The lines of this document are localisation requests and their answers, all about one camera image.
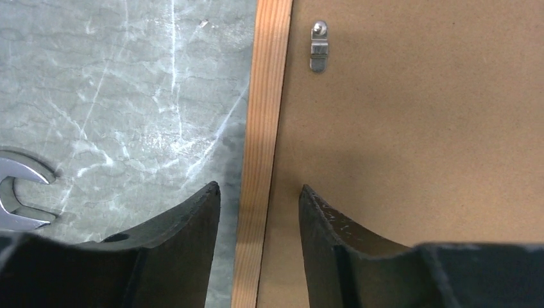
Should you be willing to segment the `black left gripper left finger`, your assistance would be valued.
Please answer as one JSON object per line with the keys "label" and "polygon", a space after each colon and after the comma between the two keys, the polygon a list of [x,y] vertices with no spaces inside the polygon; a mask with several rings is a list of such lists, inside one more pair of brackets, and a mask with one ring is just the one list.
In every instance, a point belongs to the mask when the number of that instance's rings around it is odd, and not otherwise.
{"label": "black left gripper left finger", "polygon": [[2,307],[204,307],[221,211],[210,182],[101,242],[1,233]]}

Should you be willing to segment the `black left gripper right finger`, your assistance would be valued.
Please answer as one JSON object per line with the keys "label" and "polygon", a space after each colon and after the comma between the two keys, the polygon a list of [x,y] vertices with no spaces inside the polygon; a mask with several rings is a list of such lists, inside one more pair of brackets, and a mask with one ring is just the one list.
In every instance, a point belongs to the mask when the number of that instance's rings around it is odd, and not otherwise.
{"label": "black left gripper right finger", "polygon": [[345,216],[310,186],[299,226],[311,307],[542,307],[543,246],[407,247]]}

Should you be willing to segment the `silver open-end wrench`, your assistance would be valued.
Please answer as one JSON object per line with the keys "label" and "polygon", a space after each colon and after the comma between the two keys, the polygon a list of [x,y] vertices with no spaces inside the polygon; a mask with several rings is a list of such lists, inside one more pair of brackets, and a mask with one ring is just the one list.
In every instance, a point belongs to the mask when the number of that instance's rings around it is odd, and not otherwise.
{"label": "silver open-end wrench", "polygon": [[52,169],[40,160],[16,151],[1,151],[1,229],[19,232],[50,225],[57,215],[36,203],[28,203],[24,182],[51,185]]}

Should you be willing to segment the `silver frame turn clip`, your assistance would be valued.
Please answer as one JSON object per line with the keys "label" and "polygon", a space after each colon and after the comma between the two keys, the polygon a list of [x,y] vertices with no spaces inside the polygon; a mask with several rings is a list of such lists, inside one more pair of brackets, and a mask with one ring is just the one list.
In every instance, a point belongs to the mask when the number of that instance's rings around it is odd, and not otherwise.
{"label": "silver frame turn clip", "polygon": [[310,69],[314,73],[323,73],[328,60],[328,26],[325,21],[316,21],[310,33]]}

